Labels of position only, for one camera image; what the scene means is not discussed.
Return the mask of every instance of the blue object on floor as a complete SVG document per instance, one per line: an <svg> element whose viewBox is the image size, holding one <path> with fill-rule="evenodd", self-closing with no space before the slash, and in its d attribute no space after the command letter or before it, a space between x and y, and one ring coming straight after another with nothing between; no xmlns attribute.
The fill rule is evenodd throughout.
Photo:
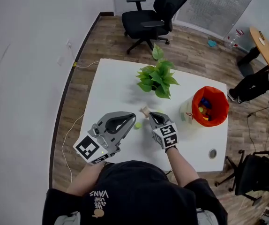
<svg viewBox="0 0 269 225"><path fill-rule="evenodd" d="M215 41L209 40L209 41L208 41L208 45L209 45L210 47L214 47L214 46L217 46L217 43L216 43Z"/></svg>

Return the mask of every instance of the floor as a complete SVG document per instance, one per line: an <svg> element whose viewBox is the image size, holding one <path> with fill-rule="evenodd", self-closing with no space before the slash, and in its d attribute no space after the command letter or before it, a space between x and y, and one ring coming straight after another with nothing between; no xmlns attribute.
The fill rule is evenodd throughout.
<svg viewBox="0 0 269 225"><path fill-rule="evenodd" d="M228 51L224 48L223 42L201 32L173 27L173 32L167 36L171 43L164 42L157 44L164 50L165 57L172 61L179 71L192 73L207 77L216 81L226 83L228 88L234 87L243 77L236 67L236 57L244 55L238 49ZM208 39L217 42L216 47L207 45ZM127 60L145 64L155 65L147 44L142 44L126 55L126 49L131 46L133 40L124 36L124 29L119 17L101 17L92 31L78 61L78 66L87 66L100 58L112 58ZM255 71L260 70L264 65L256 60L252 63ZM66 133L73 123L84 113L86 102L97 64L89 68L76 68L65 98L63 110L58 128L53 161L53 187L65 190L70 183L70 171L66 166L62 155L62 144ZM269 92L254 99L251 102L237 104L230 102L228 120L228 139L226 154L235 163L239 161L238 151L245 149L246 153L252 153L254 146L249 138L246 117L249 113L267 106ZM73 177L84 167L83 159L76 156L73 145L79 136L82 118L70 131L63 146L67 162L72 170ZM264 110L249 118L251 137L254 140L257 151L269 148L269 115ZM250 195L263 196L262 203L258 207L252 207L252 202L243 196L235 196L228 188L232 180L219 187L214 182L221 181L232 173L230 166L225 163L222 172L202 172L200 176L209 181L210 187L228 212L230 225L256 224L263 213L265 206L269 203L268 192L251 192ZM176 182L173 173L169 174L171 182Z"/></svg>

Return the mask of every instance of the person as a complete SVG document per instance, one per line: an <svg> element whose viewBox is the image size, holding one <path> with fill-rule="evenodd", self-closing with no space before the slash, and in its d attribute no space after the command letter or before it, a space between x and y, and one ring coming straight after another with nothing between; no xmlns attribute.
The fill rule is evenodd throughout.
<svg viewBox="0 0 269 225"><path fill-rule="evenodd" d="M208 182L175 146L166 154L178 185L145 162L86 165L66 192L48 190L43 225L227 224Z"/></svg>
<svg viewBox="0 0 269 225"><path fill-rule="evenodd" d="M250 101L269 90L269 67L266 66L259 72L246 76L238 85L229 89L227 95L231 101L237 100L240 104Z"/></svg>

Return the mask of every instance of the black chair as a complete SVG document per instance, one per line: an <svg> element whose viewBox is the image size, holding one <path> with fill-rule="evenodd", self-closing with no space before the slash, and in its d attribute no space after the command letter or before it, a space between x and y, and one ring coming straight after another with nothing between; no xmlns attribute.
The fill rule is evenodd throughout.
<svg viewBox="0 0 269 225"><path fill-rule="evenodd" d="M252 200L253 206L255 206L261 201L262 197L255 198L246 193L252 190L269 192L269 158L257 156L257 154L269 155L269 150L254 152L252 155L247 155L245 159L245 151L240 150L239 153L242 155L238 166L229 157L225 157L233 167L234 173L222 182L216 182L215 186L218 187L234 177L233 186L228 190L232 192L235 188L235 195L245 196Z"/></svg>
<svg viewBox="0 0 269 225"><path fill-rule="evenodd" d="M128 50L130 50L146 41L151 50L153 45L151 39L170 41L159 35L166 35L172 31L172 17L187 0L155 0L153 10L142 10L141 2L146 0L126 0L126 2L135 2L138 11L131 11L122 14L122 22L125 28L125 36L129 35L132 39L139 39Z"/></svg>

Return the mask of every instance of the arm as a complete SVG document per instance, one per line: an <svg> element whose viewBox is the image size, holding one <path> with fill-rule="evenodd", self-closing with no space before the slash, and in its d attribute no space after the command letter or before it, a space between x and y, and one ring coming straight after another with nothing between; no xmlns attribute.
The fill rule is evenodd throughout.
<svg viewBox="0 0 269 225"><path fill-rule="evenodd" d="M73 180L66 192L76 196L83 196L85 193L92 191L103 167L104 163L87 164Z"/></svg>
<svg viewBox="0 0 269 225"><path fill-rule="evenodd" d="M136 8L138 11L142 11L141 2L145 2L146 0L126 0L126 2L135 2Z"/></svg>
<svg viewBox="0 0 269 225"><path fill-rule="evenodd" d="M184 159L175 147L169 148L167 155L179 186L184 187L199 178L195 169Z"/></svg>

